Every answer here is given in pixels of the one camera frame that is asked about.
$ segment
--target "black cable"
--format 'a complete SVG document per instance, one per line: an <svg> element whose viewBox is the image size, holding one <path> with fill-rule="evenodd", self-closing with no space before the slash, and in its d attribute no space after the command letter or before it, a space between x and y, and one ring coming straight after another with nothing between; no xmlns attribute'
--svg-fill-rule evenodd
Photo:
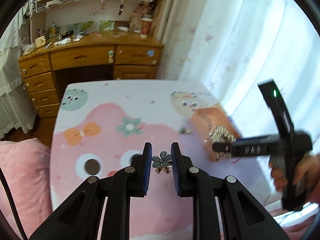
<svg viewBox="0 0 320 240"><path fill-rule="evenodd" d="M11 207L11 210L12 210L12 214L13 214L14 220L16 221L16 224L17 224L18 230L19 230L19 232L20 232L20 234L22 236L22 239L23 240L28 240L27 235L26 235L26 233L25 233L25 231L23 229L23 226L21 224L21 221L20 221L20 218L19 218L19 215L18 215L18 212L17 212L16 205L14 204L14 200L13 200L9 185L7 183L7 180L4 177L4 174L2 172L1 167L0 167L0 180L1 180L2 186L4 187L4 191L7 194L7 198L9 200L9 204L10 204L10 207Z"/></svg>

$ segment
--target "keychain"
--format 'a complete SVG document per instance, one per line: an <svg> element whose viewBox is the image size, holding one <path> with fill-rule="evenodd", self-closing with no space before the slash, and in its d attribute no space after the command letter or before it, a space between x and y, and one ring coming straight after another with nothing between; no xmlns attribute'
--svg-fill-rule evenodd
<svg viewBox="0 0 320 240"><path fill-rule="evenodd" d="M120 10L118 15L121 15L122 12L123 12L123 0L121 0L121 5L120 5Z"/></svg>

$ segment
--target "cup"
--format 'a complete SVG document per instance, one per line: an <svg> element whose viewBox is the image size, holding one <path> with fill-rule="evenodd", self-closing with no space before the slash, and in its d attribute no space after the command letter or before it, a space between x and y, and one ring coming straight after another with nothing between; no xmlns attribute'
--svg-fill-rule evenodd
<svg viewBox="0 0 320 240"><path fill-rule="evenodd" d="M151 25L152 25L153 19L150 18L142 18L142 26L141 26L141 33L140 37L141 38L147 38L150 30L151 30Z"/></svg>
<svg viewBox="0 0 320 240"><path fill-rule="evenodd" d="M45 42L46 42L45 36L41 36L39 38L36 38L35 42L36 42L36 48L40 48L40 47L44 46Z"/></svg>

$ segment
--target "white lace curtain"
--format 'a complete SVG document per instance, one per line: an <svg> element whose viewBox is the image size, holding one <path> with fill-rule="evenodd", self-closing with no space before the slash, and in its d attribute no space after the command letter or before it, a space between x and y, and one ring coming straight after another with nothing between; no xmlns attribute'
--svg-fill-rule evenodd
<svg viewBox="0 0 320 240"><path fill-rule="evenodd" d="M273 78L320 151L320 38L293 0L173 0L163 42L158 77L202 82L246 137L277 132L257 87Z"/></svg>
<svg viewBox="0 0 320 240"><path fill-rule="evenodd" d="M22 55L20 38L29 40L26 19L28 3L12 19L0 38L0 138L12 128L24 133L33 128L36 117L29 95L23 87L18 59Z"/></svg>

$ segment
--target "wooden floor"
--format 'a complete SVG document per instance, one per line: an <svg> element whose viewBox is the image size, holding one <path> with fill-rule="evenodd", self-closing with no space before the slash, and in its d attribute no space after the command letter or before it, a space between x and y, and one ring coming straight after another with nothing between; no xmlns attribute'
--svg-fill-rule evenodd
<svg viewBox="0 0 320 240"><path fill-rule="evenodd" d="M20 142L26 139L38 138L43 144L51 147L52 135L56 117L39 118L37 116L32 130L24 133L21 128L13 128L2 141Z"/></svg>

